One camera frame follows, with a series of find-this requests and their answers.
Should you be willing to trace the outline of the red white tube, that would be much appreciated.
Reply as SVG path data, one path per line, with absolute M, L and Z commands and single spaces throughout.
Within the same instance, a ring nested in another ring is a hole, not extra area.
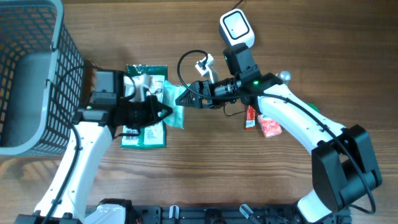
M 256 124 L 256 111 L 252 106 L 246 110 L 245 130 L 253 129 Z

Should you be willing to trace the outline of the light teal sachet pack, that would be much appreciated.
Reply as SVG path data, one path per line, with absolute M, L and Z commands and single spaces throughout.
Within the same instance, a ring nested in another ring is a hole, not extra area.
M 185 108 L 176 105 L 175 100 L 186 90 L 184 86 L 173 85 L 168 80 L 164 82 L 163 104 L 172 108 L 173 113 L 168 115 L 164 122 L 171 127 L 184 129 Z

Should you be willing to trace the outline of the green lid jar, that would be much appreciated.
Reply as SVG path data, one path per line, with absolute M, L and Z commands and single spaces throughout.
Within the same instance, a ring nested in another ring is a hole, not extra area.
M 312 103 L 307 103 L 307 105 L 309 105 L 309 107 L 311 107 L 313 110 L 315 110 L 317 113 L 320 112 L 320 110 Z

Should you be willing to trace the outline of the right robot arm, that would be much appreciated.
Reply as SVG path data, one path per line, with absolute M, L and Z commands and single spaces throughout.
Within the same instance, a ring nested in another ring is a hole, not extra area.
M 373 214 L 372 191 L 382 184 L 369 133 L 360 125 L 336 123 L 296 97 L 281 77 L 261 73 L 245 43 L 223 52 L 231 78 L 207 79 L 185 85 L 176 104 L 219 109 L 227 103 L 251 106 L 284 127 L 311 156 L 313 189 L 296 204 L 304 223 L 316 223 L 354 208 Z

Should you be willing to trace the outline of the green package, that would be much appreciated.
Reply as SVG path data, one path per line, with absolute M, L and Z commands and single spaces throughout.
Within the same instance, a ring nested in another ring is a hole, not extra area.
M 164 98 L 164 85 L 167 79 L 166 65 L 126 65 L 127 73 L 133 77 L 138 86 L 139 76 L 148 74 L 151 83 L 147 95 L 155 95 L 160 103 Z M 124 136 L 121 140 L 121 148 L 152 149 L 166 146 L 165 126 L 161 121 L 155 125 L 141 129 L 138 136 Z

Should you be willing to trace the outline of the small yellow bottle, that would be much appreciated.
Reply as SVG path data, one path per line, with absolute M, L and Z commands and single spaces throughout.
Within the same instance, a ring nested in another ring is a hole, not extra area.
M 289 81 L 292 78 L 291 73 L 289 71 L 287 71 L 287 70 L 283 70 L 283 71 L 277 73 L 276 76 L 278 78 L 280 78 L 282 80 L 283 84 L 285 84 L 285 85 L 288 85 Z

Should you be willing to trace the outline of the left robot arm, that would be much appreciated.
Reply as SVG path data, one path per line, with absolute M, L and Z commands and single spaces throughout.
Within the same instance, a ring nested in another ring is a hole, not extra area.
M 95 90 L 72 118 L 72 137 L 49 189 L 34 212 L 16 223 L 137 223 L 139 214 L 126 199 L 106 198 L 87 215 L 88 195 L 99 164 L 117 138 L 116 129 L 140 131 L 161 122 L 172 109 L 149 93 L 151 77 L 100 70 Z

